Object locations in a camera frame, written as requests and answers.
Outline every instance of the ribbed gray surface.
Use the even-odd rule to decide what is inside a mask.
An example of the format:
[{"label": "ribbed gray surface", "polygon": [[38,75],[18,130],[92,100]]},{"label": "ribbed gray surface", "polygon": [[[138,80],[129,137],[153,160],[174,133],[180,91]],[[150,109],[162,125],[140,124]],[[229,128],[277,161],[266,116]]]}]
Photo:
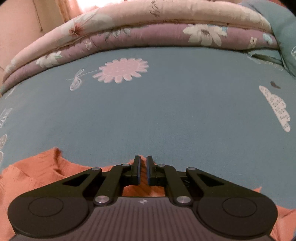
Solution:
[{"label": "ribbed gray surface", "polygon": [[[226,241],[209,232],[189,208],[177,207],[167,197],[120,197],[107,207],[97,207],[72,233],[51,239],[22,235],[12,241]],[[253,241],[271,241],[264,236]]]}]

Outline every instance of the pink flower print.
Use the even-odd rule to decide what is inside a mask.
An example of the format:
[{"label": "pink flower print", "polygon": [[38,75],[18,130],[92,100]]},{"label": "pink flower print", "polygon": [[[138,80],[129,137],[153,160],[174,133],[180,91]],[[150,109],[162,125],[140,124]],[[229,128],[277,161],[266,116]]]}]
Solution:
[{"label": "pink flower print", "polygon": [[148,67],[147,61],[143,61],[140,58],[115,59],[112,63],[106,63],[105,66],[99,67],[102,72],[95,74],[93,78],[98,79],[98,81],[104,81],[104,83],[110,83],[113,79],[116,83],[121,83],[123,79],[131,81],[132,76],[138,78],[141,77],[138,72],[147,72],[146,68]]},{"label": "pink flower print", "polygon": [[79,23],[75,23],[74,27],[69,28],[69,35],[79,37],[83,31],[83,27]]}]

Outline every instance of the orange cloth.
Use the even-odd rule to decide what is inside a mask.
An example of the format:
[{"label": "orange cloth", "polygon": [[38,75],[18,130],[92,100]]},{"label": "orange cloth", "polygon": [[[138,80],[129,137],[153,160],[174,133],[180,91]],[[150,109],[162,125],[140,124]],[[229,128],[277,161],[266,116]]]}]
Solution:
[{"label": "orange cloth", "polygon": [[[148,186],[146,159],[141,157],[141,160],[141,184],[125,187],[123,196],[164,196],[162,187]],[[7,217],[8,206],[14,198],[89,168],[67,161],[58,148],[53,148],[4,169],[0,176],[0,241],[7,241],[15,235]],[[102,170],[105,172],[111,168],[103,167]],[[296,228],[296,210],[278,207],[278,211],[279,217],[271,235],[277,241],[290,241]]]}]

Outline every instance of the dark spot on sheet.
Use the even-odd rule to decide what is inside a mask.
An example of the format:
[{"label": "dark spot on sheet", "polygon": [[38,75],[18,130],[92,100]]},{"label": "dark spot on sheet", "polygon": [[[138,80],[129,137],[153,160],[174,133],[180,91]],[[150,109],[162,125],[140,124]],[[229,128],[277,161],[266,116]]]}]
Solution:
[{"label": "dark spot on sheet", "polygon": [[276,85],[275,82],[271,81],[270,82],[271,86],[274,87],[274,88],[277,88],[277,89],[280,89],[281,87],[279,87],[278,85]]}]

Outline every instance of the teal fabric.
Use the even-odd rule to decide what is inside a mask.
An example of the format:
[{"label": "teal fabric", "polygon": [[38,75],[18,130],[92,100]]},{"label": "teal fabric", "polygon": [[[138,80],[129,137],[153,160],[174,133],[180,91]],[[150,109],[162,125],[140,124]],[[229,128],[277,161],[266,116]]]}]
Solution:
[{"label": "teal fabric", "polygon": [[269,61],[275,64],[283,65],[281,54],[277,50],[273,49],[256,49],[248,51],[248,55],[261,60]]},{"label": "teal fabric", "polygon": [[[120,84],[93,78],[121,58],[141,58],[149,68]],[[0,113],[12,108],[1,122],[1,169],[53,147],[92,167],[152,155],[179,171],[196,167],[262,187],[276,204],[296,208],[296,82],[285,69],[252,59],[211,48],[131,48],[46,70],[0,99]],[[71,91],[80,69],[82,84]],[[259,86],[285,101],[289,132]]]},{"label": "teal fabric", "polygon": [[284,66],[296,77],[296,16],[288,9],[267,0],[245,0],[240,5],[259,12],[270,22]]}]

